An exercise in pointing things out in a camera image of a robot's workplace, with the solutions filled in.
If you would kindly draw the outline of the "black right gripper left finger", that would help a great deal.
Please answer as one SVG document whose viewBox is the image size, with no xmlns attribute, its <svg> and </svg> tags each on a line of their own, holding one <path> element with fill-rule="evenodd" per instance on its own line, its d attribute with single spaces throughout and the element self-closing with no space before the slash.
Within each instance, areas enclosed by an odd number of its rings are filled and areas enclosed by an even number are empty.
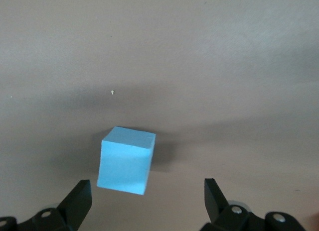
<svg viewBox="0 0 319 231">
<path fill-rule="evenodd" d="M 1 217 L 2 231 L 77 231 L 92 206 L 90 180 L 81 180 L 56 208 L 46 208 L 18 223 L 15 217 Z"/>
</svg>

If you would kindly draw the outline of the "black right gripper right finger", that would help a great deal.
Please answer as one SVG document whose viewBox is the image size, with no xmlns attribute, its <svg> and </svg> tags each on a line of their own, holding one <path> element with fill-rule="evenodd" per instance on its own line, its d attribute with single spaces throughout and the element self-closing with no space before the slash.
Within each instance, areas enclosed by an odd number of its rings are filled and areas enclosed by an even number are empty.
<svg viewBox="0 0 319 231">
<path fill-rule="evenodd" d="M 305 231 L 291 215 L 268 212 L 260 218 L 240 205 L 231 205 L 213 178 L 204 180 L 204 202 L 210 218 L 202 231 Z"/>
</svg>

